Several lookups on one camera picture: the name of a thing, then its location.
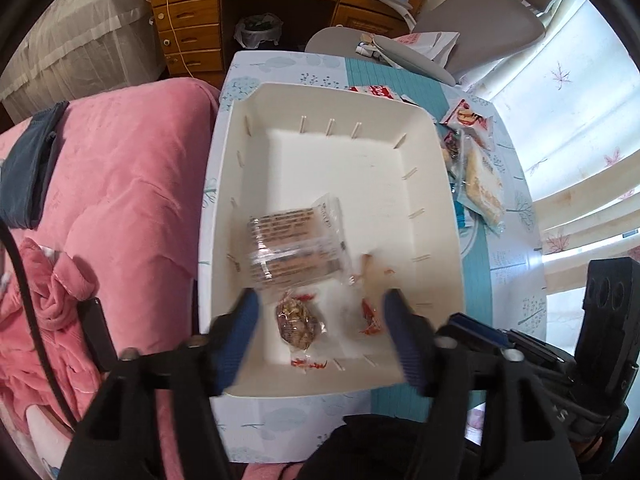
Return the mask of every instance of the wooden desk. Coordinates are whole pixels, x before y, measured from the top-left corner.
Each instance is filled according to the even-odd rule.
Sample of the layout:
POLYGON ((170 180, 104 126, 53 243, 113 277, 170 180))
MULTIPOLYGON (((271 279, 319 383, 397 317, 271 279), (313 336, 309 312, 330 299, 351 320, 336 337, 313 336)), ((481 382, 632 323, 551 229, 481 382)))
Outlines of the wooden desk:
MULTIPOLYGON (((318 30, 343 25, 401 36, 408 27, 393 9, 377 0, 150 0, 154 23, 171 75, 185 75, 222 86, 240 49, 233 34, 245 16, 272 12, 283 22, 280 47, 298 50, 318 30)), ((409 0, 416 16, 425 0, 409 0)))

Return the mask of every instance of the pink plush fabric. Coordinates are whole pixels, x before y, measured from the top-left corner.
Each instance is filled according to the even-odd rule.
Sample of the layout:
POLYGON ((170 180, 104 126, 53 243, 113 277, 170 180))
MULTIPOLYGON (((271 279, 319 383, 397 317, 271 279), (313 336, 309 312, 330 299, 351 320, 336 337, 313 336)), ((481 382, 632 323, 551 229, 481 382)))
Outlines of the pink plush fabric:
MULTIPOLYGON (((80 419, 100 386, 100 374, 88 355, 76 311, 78 301, 91 296, 94 284, 84 279, 65 253, 53 264, 30 238, 19 249, 47 355, 71 411, 80 419)), ((24 433, 29 431, 26 410, 31 405, 50 406, 65 418, 33 347, 13 276, 0 294, 0 400, 24 433)))
POLYGON ((303 463, 249 464, 244 470, 242 480, 295 480, 302 466, 303 463))
MULTIPOLYGON (((220 92, 190 78, 73 101, 42 222, 14 232, 65 251, 95 283, 116 351, 175 348, 191 334, 202 192, 220 92)), ((0 135, 6 158, 25 121, 0 135)), ((159 396, 168 478, 181 478, 159 396)))

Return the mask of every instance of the floral tablecloth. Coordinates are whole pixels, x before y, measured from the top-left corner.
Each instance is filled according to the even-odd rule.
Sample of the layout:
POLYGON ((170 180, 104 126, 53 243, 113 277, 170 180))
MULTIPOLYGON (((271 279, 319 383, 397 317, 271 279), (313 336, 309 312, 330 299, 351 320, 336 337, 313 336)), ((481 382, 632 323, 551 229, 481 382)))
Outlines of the floral tablecloth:
MULTIPOLYGON (((209 153, 202 200, 198 301, 200 329, 209 326, 212 223, 229 111, 262 82, 297 83, 328 88, 384 84, 406 94, 431 115, 441 118, 451 102, 464 97, 478 113, 495 118, 497 149, 492 154, 506 192, 506 229, 493 234, 476 221, 460 231, 466 311, 498 328, 517 328, 544 338, 546 292, 542 244, 522 167, 495 107, 486 101, 405 70, 296 52, 239 52, 234 57, 220 96, 220 111, 209 153)), ((373 392, 294 399, 213 399, 223 441, 236 462, 305 460, 344 415, 385 413, 424 419, 427 404, 405 385, 373 392)))

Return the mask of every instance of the gray chair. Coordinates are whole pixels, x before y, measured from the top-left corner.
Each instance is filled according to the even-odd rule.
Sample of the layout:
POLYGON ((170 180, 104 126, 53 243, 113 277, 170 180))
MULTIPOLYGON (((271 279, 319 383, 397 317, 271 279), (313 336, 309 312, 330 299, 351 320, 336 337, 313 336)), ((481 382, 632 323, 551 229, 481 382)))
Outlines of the gray chair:
MULTIPOLYGON (((545 26, 539 17, 549 12, 557 0, 525 0, 528 6, 520 0, 445 0, 435 9, 420 13, 417 20, 409 14, 410 6, 404 0, 380 1, 395 9, 410 30, 415 23, 412 32, 460 33, 445 66, 446 72, 424 56, 419 56, 420 70, 413 70, 415 56, 412 56, 413 63, 406 67, 453 84, 470 70, 516 54, 541 40, 545 26)), ((305 51, 377 62, 356 54, 361 34, 362 31, 347 27, 324 28, 309 40, 305 51)), ((409 55, 408 47, 394 43, 398 46, 393 46, 396 57, 402 57, 403 53, 409 55)))

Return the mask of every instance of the teal stripe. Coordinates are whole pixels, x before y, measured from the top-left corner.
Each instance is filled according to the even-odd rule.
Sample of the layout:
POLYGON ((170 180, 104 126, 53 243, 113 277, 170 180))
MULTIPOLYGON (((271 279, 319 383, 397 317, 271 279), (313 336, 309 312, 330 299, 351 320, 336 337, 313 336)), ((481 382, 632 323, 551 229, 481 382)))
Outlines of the teal stripe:
MULTIPOLYGON (((347 59, 346 67, 350 86, 389 86, 397 94, 409 96, 438 120, 449 110, 449 104, 440 83, 433 79, 407 70, 396 70, 357 59, 347 59)), ((479 227, 476 243, 463 260, 462 268, 465 277, 466 312, 471 317, 491 325, 494 303, 484 226, 479 227)), ((474 392, 470 398, 471 405, 475 406, 480 399, 481 394, 474 392)), ((419 397, 408 384, 396 384, 396 386, 378 388, 371 392, 372 413, 380 415, 424 420, 429 405, 429 399, 419 397)))

